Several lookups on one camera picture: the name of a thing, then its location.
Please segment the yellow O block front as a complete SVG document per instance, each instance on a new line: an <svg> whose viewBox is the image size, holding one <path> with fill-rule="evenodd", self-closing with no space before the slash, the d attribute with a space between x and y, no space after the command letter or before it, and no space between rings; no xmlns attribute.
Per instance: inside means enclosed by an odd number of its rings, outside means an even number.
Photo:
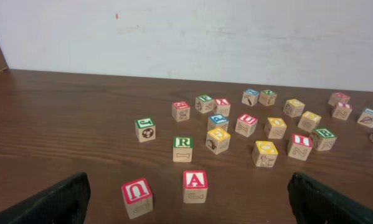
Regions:
<svg viewBox="0 0 373 224"><path fill-rule="evenodd" d="M273 167L278 156L278 151L271 141L256 141L252 159L257 167Z"/></svg>

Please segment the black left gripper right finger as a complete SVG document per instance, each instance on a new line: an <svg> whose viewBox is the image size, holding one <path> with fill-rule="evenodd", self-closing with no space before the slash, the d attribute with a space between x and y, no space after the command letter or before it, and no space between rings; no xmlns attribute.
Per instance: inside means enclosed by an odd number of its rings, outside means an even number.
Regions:
<svg viewBox="0 0 373 224"><path fill-rule="evenodd" d="M373 224L373 210L304 173L295 172L287 189L297 224Z"/></svg>

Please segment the green R block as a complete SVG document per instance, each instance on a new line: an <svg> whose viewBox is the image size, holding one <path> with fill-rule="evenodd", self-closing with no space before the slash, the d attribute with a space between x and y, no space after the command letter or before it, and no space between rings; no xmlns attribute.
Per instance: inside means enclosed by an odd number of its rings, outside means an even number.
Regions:
<svg viewBox="0 0 373 224"><path fill-rule="evenodd" d="M173 140L173 161L192 161L193 140L189 136L175 136Z"/></svg>

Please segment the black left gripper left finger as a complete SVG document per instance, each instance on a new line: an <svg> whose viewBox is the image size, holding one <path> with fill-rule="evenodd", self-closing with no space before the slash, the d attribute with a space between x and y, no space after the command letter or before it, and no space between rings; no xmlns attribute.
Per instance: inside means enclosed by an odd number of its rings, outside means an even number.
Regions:
<svg viewBox="0 0 373 224"><path fill-rule="evenodd" d="M0 212L0 223L83 223L90 200L90 184L78 172Z"/></svg>

